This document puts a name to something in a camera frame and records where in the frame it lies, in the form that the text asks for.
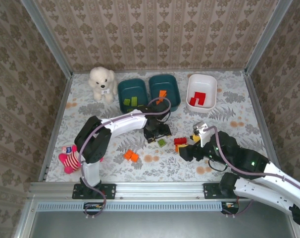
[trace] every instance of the white container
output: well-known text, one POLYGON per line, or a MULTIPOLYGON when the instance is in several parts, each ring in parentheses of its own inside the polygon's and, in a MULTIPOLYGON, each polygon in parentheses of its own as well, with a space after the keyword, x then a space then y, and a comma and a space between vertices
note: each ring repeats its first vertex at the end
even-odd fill
POLYGON ((189 78, 188 92, 186 94, 186 106, 190 111, 197 113, 209 113, 216 106, 217 80, 209 75, 193 74, 189 78), (190 105, 190 100, 195 92, 205 93, 203 105, 190 105))

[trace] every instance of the gray floor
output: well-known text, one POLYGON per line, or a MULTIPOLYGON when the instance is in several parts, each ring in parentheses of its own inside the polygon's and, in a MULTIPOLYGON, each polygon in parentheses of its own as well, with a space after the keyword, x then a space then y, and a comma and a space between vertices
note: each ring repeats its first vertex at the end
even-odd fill
POLYGON ((254 203, 243 215, 220 212, 38 212, 33 238, 293 238, 288 218, 254 203))

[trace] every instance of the green block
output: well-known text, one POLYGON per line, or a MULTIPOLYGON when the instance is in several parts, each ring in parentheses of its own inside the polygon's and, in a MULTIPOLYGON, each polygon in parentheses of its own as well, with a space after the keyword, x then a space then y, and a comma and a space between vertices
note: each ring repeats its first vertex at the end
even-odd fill
POLYGON ((127 98, 126 98, 126 99, 124 100, 124 105, 125 105, 125 106, 129 106, 129 105, 130 105, 130 99, 127 99, 127 98))
POLYGON ((166 142, 163 139, 158 140, 158 144, 160 147, 163 147, 166 145, 166 142))
POLYGON ((137 104, 137 100, 138 98, 137 97, 132 97, 131 98, 131 106, 132 107, 136 107, 138 104, 137 104))

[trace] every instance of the red block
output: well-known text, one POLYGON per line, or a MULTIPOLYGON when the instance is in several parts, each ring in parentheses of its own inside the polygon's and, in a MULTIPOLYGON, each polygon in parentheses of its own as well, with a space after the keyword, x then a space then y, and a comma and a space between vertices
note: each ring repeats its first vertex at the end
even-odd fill
POLYGON ((191 98, 190 105, 194 107, 195 103, 196 103, 196 100, 197 100, 197 98, 191 98))
POLYGON ((175 138, 174 139, 174 144, 175 145, 182 145, 182 144, 186 144, 186 138, 182 137, 182 138, 175 138))
POLYGON ((206 97, 205 93, 195 92, 194 98, 198 98, 199 99, 199 102, 198 102, 199 105, 203 105, 204 104, 205 97, 206 97))

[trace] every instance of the pink striped toy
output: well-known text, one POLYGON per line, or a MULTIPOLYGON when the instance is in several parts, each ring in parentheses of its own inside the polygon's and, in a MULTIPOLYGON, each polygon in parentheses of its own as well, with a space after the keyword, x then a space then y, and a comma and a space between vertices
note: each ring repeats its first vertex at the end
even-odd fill
POLYGON ((76 145, 72 146, 72 152, 70 154, 59 154, 59 160, 64 165, 64 172, 71 174, 81 166, 77 159, 78 156, 79 153, 77 152, 76 145))

